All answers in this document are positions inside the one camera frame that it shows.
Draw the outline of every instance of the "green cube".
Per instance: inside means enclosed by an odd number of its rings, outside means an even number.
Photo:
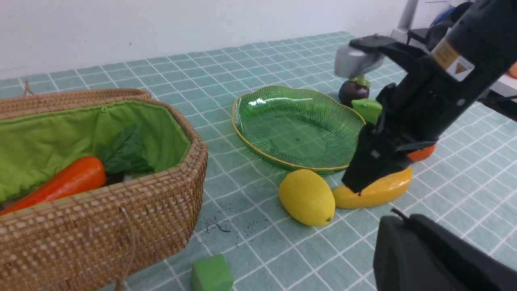
[[[192,264],[190,284],[194,291],[228,291],[233,286],[233,274],[222,254]]]

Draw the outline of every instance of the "yellow lemon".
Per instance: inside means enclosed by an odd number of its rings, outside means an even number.
[[[333,218],[336,202],[329,185],[310,170],[287,174],[279,187],[280,202],[297,221],[309,226],[325,226]]]
[[[412,179],[413,170],[408,167],[375,181],[361,192],[361,196],[353,193],[346,186],[334,188],[332,194],[338,208],[355,209],[379,206],[402,196],[409,189]]]

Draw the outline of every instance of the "green glass plate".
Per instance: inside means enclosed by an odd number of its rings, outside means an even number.
[[[318,174],[348,167],[365,125],[356,111],[323,93],[283,86],[238,98],[232,122],[237,135],[265,161]]]

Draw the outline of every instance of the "yellow banana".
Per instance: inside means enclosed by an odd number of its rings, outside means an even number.
[[[344,185],[334,188],[332,194],[337,208],[356,209],[379,206],[402,196],[409,188],[412,179],[413,170],[408,167],[375,181],[361,192],[361,196]]]

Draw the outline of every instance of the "carrot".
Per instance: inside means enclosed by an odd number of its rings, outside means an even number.
[[[103,187],[105,183],[106,174],[102,162],[95,156],[81,157],[40,188],[0,211],[0,215],[91,191]]]
[[[414,151],[414,152],[408,154],[407,157],[413,163],[420,162],[420,161],[423,161],[426,158],[430,157],[433,154],[435,148],[436,148],[436,144],[434,144],[428,148],[425,148],[423,150]]]
[[[152,172],[153,167],[141,156],[142,149],[140,128],[136,124],[129,125],[115,136],[111,144],[103,145],[97,156],[76,159],[43,186],[0,211],[0,216],[101,188],[106,184],[107,176]]]
[[[508,70],[508,74],[517,79],[517,63],[513,64],[511,68]]]

